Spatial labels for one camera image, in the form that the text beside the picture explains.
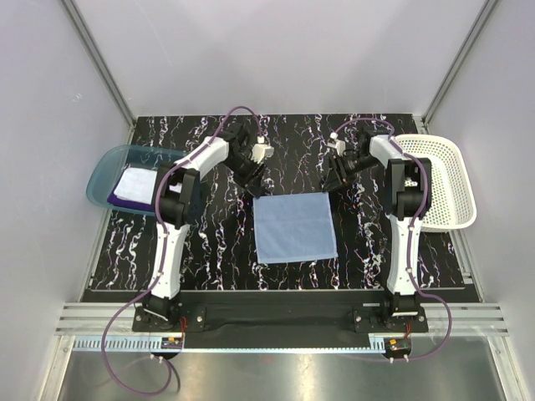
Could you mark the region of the blue-edged white towel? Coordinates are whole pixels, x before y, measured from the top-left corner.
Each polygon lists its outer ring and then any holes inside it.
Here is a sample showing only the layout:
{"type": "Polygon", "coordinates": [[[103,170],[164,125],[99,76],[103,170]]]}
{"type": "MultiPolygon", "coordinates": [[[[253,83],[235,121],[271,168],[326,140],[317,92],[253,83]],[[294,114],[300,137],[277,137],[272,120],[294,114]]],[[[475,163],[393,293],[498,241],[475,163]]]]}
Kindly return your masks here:
{"type": "Polygon", "coordinates": [[[262,264],[338,256],[329,195],[266,195],[253,201],[257,261],[262,264]]]}

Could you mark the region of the light blue towel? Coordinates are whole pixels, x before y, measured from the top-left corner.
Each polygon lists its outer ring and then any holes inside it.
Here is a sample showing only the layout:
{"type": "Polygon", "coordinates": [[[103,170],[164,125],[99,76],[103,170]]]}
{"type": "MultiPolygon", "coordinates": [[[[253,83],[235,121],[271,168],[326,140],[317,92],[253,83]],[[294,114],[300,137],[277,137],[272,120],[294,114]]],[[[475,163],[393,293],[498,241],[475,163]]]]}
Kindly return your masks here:
{"type": "Polygon", "coordinates": [[[113,194],[123,201],[149,205],[152,201],[156,170],[127,167],[121,174],[113,194]]]}

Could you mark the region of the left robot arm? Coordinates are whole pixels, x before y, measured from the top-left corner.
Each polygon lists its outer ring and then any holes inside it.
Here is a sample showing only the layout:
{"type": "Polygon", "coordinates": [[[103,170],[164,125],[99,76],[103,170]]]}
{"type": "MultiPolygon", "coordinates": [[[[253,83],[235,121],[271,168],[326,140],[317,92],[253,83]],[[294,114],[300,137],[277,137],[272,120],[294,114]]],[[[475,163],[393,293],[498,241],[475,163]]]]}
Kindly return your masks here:
{"type": "Polygon", "coordinates": [[[216,129],[185,157],[160,165],[151,200],[156,218],[155,261],[150,284],[139,297],[136,322],[164,331],[184,322],[179,307],[182,253],[191,226],[205,210],[203,178],[225,165],[237,185],[258,198],[263,193],[265,161],[273,152],[263,135],[251,135],[244,125],[232,123],[216,129]]]}

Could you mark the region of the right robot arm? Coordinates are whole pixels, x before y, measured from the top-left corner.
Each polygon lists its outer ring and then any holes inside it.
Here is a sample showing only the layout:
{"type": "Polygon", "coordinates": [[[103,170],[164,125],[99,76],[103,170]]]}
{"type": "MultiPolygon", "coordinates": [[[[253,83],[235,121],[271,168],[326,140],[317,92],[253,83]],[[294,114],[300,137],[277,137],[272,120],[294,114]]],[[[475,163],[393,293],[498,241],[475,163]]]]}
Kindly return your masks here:
{"type": "Polygon", "coordinates": [[[385,295],[374,317],[390,331],[419,320],[420,294],[416,283],[419,236],[431,207],[431,161],[403,150],[393,135],[361,130],[358,147],[350,149],[335,132],[328,139],[333,154],[322,191],[335,192],[352,184],[369,167],[385,168],[383,207],[390,221],[390,269],[385,295]]]}

